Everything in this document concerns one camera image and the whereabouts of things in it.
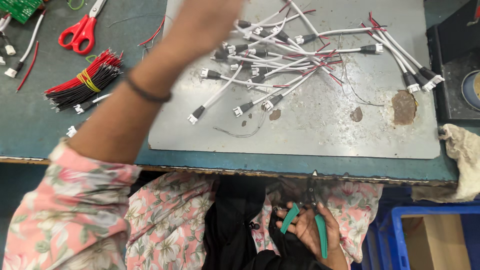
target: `pink floral dress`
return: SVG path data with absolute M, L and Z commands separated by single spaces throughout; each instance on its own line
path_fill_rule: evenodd
M 201 269 L 214 176 L 167 173 L 129 199 L 141 168 L 82 157 L 64 140 L 49 158 L 44 179 L 12 218 L 4 270 Z M 258 251 L 278 254 L 268 233 L 272 205 L 281 199 L 276 187 L 253 219 L 261 226 L 252 236 Z M 357 183 L 324 190 L 348 262 L 362 259 L 361 243 L 381 192 L 381 185 Z

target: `bundle of red and black wires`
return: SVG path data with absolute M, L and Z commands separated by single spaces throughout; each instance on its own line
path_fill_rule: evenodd
M 110 49 L 102 52 L 76 78 L 45 91 L 45 99 L 55 105 L 56 112 L 87 101 L 121 74 L 121 57 Z

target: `green plier handle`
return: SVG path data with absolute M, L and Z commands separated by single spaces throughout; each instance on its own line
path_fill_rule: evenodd
M 300 213 L 300 209 L 297 204 L 294 203 L 292 209 L 288 211 L 285 216 L 280 231 L 285 234 L 287 232 L 288 226 L 292 223 L 292 220 Z M 324 218 L 318 214 L 315 216 L 315 221 L 317 222 L 318 234 L 320 235 L 320 247 L 322 250 L 322 257 L 327 258 L 327 228 L 325 226 Z

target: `beige rag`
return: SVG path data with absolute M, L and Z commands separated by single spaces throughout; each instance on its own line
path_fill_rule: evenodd
M 460 171 L 457 189 L 445 187 L 412 187 L 413 200 L 438 203 L 472 201 L 480 193 L 480 136 L 456 125 L 442 127 L 447 155 L 453 158 Z

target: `hand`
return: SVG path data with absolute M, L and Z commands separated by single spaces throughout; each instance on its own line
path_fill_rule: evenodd
M 291 209 L 292 207 L 293 202 L 288 202 L 287 208 Z M 287 231 L 295 234 L 307 249 L 315 255 L 319 262 L 335 270 L 348 269 L 347 260 L 340 248 L 340 229 L 332 212 L 324 207 L 322 203 L 318 203 L 317 210 L 324 217 L 327 230 L 328 258 L 323 259 L 320 236 L 315 221 L 316 213 L 310 205 L 306 205 L 306 208 L 308 209 L 300 209 L 300 213 L 293 219 L 292 223 L 288 226 Z M 287 215 L 287 211 L 278 210 L 276 215 L 284 219 Z M 281 228 L 283 222 L 277 221 L 276 225 L 278 228 Z
M 185 61 L 213 51 L 227 39 L 244 0 L 184 0 L 164 42 Z

